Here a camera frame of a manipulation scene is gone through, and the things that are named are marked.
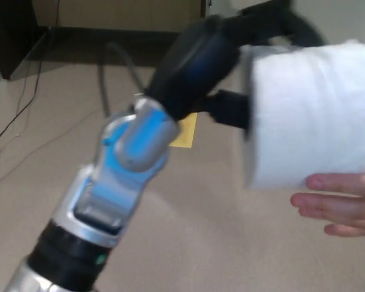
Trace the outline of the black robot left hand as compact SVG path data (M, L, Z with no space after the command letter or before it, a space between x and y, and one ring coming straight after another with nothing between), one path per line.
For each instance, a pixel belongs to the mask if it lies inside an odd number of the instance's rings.
M318 31L291 6L291 1L266 1L236 16L213 15L192 24L162 59L146 94L175 121L207 112L217 123L248 131L252 95L210 92L235 68L244 45L267 45L272 37L285 37L299 47L324 45Z

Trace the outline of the person's bare hand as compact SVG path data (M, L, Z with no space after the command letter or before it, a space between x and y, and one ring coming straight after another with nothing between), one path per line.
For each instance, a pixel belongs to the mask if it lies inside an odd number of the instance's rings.
M306 179L310 193L290 198L299 215L329 221L327 235L365 237L365 173L318 173Z

